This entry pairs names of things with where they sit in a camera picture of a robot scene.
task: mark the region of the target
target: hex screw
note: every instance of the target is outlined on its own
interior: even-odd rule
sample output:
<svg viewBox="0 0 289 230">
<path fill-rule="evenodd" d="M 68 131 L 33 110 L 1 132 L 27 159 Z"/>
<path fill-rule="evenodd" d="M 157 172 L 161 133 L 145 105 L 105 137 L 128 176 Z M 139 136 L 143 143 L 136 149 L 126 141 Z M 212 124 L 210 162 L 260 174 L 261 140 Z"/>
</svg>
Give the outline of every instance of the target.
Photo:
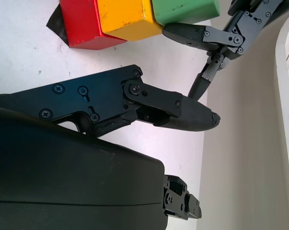
<svg viewBox="0 0 289 230">
<path fill-rule="evenodd" d="M 165 203 L 169 204 L 170 202 L 171 202 L 171 194 L 168 193 L 165 197 Z"/>
<path fill-rule="evenodd" d="M 88 94 L 88 89 L 84 86 L 81 86 L 78 88 L 78 93 L 82 96 L 85 96 Z"/>
<path fill-rule="evenodd" d="M 175 105 L 177 108 L 181 107 L 181 101 L 176 101 Z"/>
<path fill-rule="evenodd" d="M 61 84 L 55 84 L 53 85 L 53 92 L 55 94 L 62 94 L 64 92 L 64 87 Z"/>
<path fill-rule="evenodd" d="M 141 73 L 140 73 L 140 71 L 137 70 L 137 69 L 135 69 L 135 70 L 133 71 L 133 75 L 134 75 L 135 78 L 141 77 Z"/>
<path fill-rule="evenodd" d="M 129 87 L 129 90 L 133 95 L 138 95 L 140 91 L 140 87 L 138 85 L 131 84 Z"/>
<path fill-rule="evenodd" d="M 241 42 L 241 39 L 239 37 L 234 38 L 234 43 L 239 44 Z"/>
</svg>

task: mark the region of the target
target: white wall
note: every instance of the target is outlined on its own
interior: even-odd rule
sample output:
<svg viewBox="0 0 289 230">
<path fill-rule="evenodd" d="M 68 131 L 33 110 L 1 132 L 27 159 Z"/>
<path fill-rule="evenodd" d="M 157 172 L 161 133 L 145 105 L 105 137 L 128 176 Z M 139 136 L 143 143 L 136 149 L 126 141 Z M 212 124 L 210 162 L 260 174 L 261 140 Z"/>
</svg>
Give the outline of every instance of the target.
<svg viewBox="0 0 289 230">
<path fill-rule="evenodd" d="M 222 29 L 231 0 L 221 0 Z M 208 106 L 221 116 L 205 133 L 197 230 L 289 229 L 273 86 L 275 46 L 288 15 L 269 25 L 244 57 L 220 71 Z"/>
</svg>

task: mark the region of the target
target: bolt head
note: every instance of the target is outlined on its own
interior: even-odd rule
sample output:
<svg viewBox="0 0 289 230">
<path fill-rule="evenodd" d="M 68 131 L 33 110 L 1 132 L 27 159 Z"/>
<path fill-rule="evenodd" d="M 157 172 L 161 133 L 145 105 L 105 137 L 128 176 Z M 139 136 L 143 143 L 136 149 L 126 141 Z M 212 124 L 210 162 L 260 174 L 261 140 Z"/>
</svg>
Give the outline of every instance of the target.
<svg viewBox="0 0 289 230">
<path fill-rule="evenodd" d="M 49 109 L 43 109 L 40 111 L 39 116 L 43 120 L 49 120 L 52 118 L 53 113 Z"/>
<path fill-rule="evenodd" d="M 90 115 L 90 120 L 93 122 L 93 123 L 96 123 L 100 120 L 100 116 L 98 114 L 91 114 Z"/>
<path fill-rule="evenodd" d="M 241 41 L 241 40 L 240 40 L 240 38 L 239 38 L 239 37 L 235 37 L 235 38 L 234 38 L 234 43 L 236 43 L 236 44 L 239 44 L 239 43 L 240 43 L 240 41 Z"/>
<path fill-rule="evenodd" d="M 53 85 L 53 92 L 55 94 L 62 94 L 64 92 L 64 87 L 61 84 L 55 84 Z"/>
<path fill-rule="evenodd" d="M 85 96 L 88 94 L 88 89 L 84 86 L 81 86 L 78 88 L 78 93 L 82 96 Z"/>
<path fill-rule="evenodd" d="M 176 101 L 175 105 L 177 108 L 181 107 L 181 101 Z"/>
<path fill-rule="evenodd" d="M 140 87 L 138 85 L 131 84 L 129 90 L 133 95 L 138 95 L 140 92 Z"/>
<path fill-rule="evenodd" d="M 133 75 L 134 75 L 135 78 L 141 77 L 141 72 L 139 70 L 135 69 L 133 71 Z"/>
</svg>

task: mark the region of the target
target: metal bracket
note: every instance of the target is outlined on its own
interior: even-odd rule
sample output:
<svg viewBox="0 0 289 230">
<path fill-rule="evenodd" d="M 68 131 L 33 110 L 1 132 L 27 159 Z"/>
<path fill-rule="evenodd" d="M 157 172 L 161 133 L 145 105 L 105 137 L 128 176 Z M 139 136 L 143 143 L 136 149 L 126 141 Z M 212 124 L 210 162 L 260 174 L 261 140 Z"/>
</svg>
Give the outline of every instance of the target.
<svg viewBox="0 0 289 230">
<path fill-rule="evenodd" d="M 164 177 L 163 209 L 165 214 L 188 220 L 202 217 L 200 202 L 187 190 L 187 184 L 177 176 Z"/>
<path fill-rule="evenodd" d="M 181 101 L 183 96 L 181 93 L 158 89 L 135 80 L 129 80 L 125 83 L 124 93 L 128 99 L 134 102 L 160 109 L 174 117 L 182 115 Z"/>
<path fill-rule="evenodd" d="M 212 80 L 216 76 L 217 71 L 227 65 L 228 60 L 226 59 L 226 63 L 224 63 L 223 61 L 224 55 L 221 53 L 216 53 L 214 54 L 214 56 L 209 57 L 207 64 L 202 71 L 202 78 L 212 82 Z"/>
<path fill-rule="evenodd" d="M 206 26 L 203 42 L 239 47 L 243 43 L 243 37 L 239 34 L 234 34 L 231 32 L 215 29 L 211 26 Z"/>
</svg>

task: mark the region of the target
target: wooden block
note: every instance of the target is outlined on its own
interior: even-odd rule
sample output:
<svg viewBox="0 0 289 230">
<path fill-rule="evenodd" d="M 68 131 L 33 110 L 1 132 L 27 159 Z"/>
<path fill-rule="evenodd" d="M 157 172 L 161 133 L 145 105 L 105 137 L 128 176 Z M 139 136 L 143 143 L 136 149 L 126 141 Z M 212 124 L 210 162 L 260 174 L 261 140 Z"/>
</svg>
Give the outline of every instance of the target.
<svg viewBox="0 0 289 230">
<path fill-rule="evenodd" d="M 128 41 L 159 35 L 150 0 L 98 0 L 102 31 Z"/>
<path fill-rule="evenodd" d="M 218 0 L 152 0 L 159 24 L 202 22 L 220 15 Z"/>
<path fill-rule="evenodd" d="M 99 50 L 126 42 L 102 32 L 97 0 L 60 0 L 60 5 L 71 48 Z"/>
</svg>

